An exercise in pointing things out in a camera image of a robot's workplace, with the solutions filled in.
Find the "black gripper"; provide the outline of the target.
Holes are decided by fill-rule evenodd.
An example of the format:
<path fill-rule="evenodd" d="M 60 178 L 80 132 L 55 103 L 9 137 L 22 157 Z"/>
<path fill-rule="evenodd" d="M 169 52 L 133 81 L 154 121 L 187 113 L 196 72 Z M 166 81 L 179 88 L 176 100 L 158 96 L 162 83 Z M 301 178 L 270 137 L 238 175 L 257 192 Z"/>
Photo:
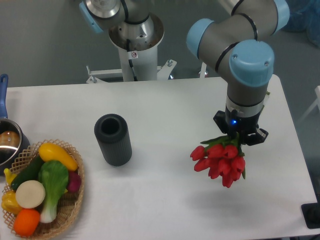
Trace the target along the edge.
<path fill-rule="evenodd" d="M 213 120 L 223 134 L 231 137 L 233 133 L 239 133 L 246 137 L 246 145 L 254 146 L 264 143 L 269 135 L 258 124 L 263 108 L 263 103 L 252 106 L 226 103 L 225 111 L 217 111 Z"/>

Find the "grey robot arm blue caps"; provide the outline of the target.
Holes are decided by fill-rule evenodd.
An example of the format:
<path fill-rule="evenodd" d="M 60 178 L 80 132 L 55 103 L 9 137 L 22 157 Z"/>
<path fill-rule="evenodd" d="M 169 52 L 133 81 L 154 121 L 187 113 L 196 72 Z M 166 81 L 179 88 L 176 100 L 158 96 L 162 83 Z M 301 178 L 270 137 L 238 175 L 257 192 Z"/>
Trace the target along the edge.
<path fill-rule="evenodd" d="M 214 122 L 242 145 L 263 143 L 268 132 L 258 121 L 264 107 L 275 55 L 264 38 L 289 21 L 284 0 L 223 0 L 228 19 L 196 21 L 186 36 L 188 50 L 227 82 L 225 111 Z M 158 45 L 164 36 L 160 19 L 146 0 L 83 0 L 79 9 L 96 33 L 108 32 L 118 48 L 123 80 L 157 78 Z"/>

